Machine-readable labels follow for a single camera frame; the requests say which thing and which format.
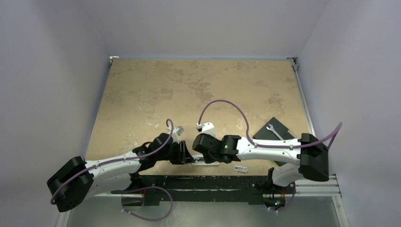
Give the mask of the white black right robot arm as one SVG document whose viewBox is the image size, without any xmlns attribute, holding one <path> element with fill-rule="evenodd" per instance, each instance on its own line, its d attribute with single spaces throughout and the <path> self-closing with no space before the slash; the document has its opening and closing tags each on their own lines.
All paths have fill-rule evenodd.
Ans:
<svg viewBox="0 0 401 227">
<path fill-rule="evenodd" d="M 278 192 L 300 179 L 315 182 L 329 180 L 329 149 L 309 133 L 290 140 L 248 140 L 239 135 L 225 135 L 219 140 L 200 133 L 192 149 L 203 155 L 205 163 L 229 164 L 245 160 L 283 162 L 284 165 L 269 170 L 265 185 L 270 192 Z"/>
</svg>

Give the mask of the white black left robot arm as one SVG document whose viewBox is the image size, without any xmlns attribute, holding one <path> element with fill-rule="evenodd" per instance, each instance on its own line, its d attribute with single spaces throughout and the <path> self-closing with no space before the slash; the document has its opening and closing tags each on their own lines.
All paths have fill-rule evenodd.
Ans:
<svg viewBox="0 0 401 227">
<path fill-rule="evenodd" d="M 125 190 L 136 193 L 141 187 L 137 173 L 153 168 L 158 161 L 186 165 L 194 163 L 195 159 L 184 140 L 175 140 L 167 133 L 117 157 L 85 161 L 76 156 L 48 179 L 51 204 L 59 212 L 66 212 L 97 194 Z"/>
</svg>

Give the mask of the white battery cover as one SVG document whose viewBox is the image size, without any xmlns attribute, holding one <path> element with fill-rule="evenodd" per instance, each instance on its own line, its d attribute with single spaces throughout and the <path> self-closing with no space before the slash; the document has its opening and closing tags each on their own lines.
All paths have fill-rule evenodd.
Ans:
<svg viewBox="0 0 401 227">
<path fill-rule="evenodd" d="M 248 168 L 244 167 L 244 166 L 235 166 L 234 170 L 240 173 L 247 173 L 248 172 Z"/>
</svg>

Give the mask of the white remote control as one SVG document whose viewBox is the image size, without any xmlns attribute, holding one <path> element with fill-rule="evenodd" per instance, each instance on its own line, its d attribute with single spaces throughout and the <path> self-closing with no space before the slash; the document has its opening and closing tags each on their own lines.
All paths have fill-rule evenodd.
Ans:
<svg viewBox="0 0 401 227">
<path fill-rule="evenodd" d="M 219 162 L 206 163 L 203 155 L 192 155 L 192 158 L 194 159 L 192 166 L 217 167 L 220 165 Z"/>
</svg>

